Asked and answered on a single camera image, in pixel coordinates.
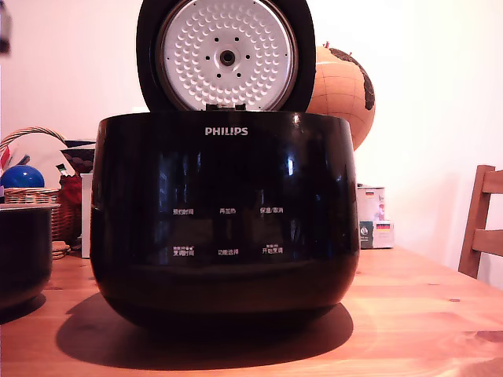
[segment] cardboard box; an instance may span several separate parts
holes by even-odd
[[[391,221],[360,221],[361,249],[389,249],[395,246],[395,226]]]
[[[384,187],[358,187],[356,200],[359,221],[383,221],[385,219]]]

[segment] wooden table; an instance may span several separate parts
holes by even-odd
[[[2,377],[503,376],[503,292],[400,248],[362,251],[342,305],[269,339],[147,335],[108,307],[76,257],[54,262],[43,295],[2,326]]]

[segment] wooden chair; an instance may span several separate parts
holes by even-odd
[[[458,271],[477,278],[481,253],[503,256],[503,230],[486,230],[490,196],[503,194],[503,170],[477,166],[472,202],[464,232]]]

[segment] black bowl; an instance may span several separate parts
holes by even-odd
[[[0,313],[35,298],[53,266],[51,210],[57,205],[0,205]]]
[[[91,262],[148,328],[308,323],[358,264],[353,146],[338,118],[166,112],[101,122]]]

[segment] inner lid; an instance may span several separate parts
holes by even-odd
[[[267,0],[182,1],[161,28],[156,55],[163,88],[181,110],[277,110],[298,72],[292,29]]]

